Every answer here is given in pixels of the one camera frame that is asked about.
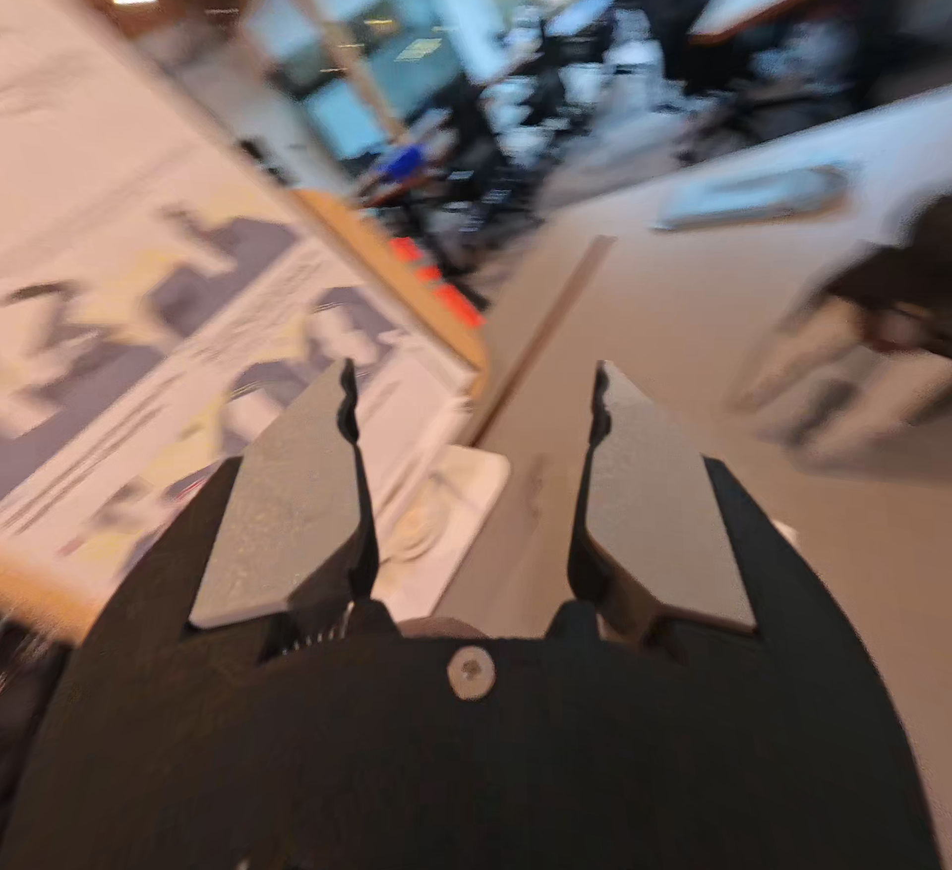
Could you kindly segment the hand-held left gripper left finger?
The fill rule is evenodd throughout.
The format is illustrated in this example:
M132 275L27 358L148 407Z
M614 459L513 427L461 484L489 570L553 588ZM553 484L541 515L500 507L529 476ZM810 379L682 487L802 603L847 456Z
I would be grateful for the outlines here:
M190 623L286 613L342 628L369 598L379 546L356 418L354 362L332 364L244 450Z

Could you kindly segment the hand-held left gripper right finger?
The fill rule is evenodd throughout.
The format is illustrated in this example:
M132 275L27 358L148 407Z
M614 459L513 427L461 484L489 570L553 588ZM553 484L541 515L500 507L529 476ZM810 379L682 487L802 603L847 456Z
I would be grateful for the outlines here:
M610 362L596 368L568 580L612 633L756 629L703 455Z

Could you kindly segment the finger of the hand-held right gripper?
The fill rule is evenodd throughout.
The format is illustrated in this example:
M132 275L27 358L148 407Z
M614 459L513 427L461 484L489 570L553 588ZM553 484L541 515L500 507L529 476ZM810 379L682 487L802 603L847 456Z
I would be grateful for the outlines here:
M874 374L873 357L823 365L755 409L732 404L732 423L764 443L804 443L849 406Z
M864 339L867 310L831 296L780 331L769 357L772 384L793 384L812 371L837 361Z

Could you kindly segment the orange floor tape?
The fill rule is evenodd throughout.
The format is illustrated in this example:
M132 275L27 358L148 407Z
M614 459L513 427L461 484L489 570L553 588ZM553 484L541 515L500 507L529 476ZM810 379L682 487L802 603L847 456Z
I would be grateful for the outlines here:
M482 328L482 309L457 285L446 279L442 270L413 239L407 236L391 236L387 238L387 246L393 257L458 321L469 329Z

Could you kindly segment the printed paper sheet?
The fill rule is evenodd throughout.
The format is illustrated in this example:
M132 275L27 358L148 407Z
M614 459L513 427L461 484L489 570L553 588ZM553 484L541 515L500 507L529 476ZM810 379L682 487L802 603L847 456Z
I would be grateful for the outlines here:
M471 371L75 0L2 0L2 568L109 596L351 359L375 502Z

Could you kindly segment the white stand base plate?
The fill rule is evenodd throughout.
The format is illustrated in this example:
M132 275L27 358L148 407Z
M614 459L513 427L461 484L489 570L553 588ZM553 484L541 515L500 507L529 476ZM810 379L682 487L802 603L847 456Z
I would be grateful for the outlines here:
M373 597L397 623L434 613L500 499L512 470L505 456L450 446L387 526Z

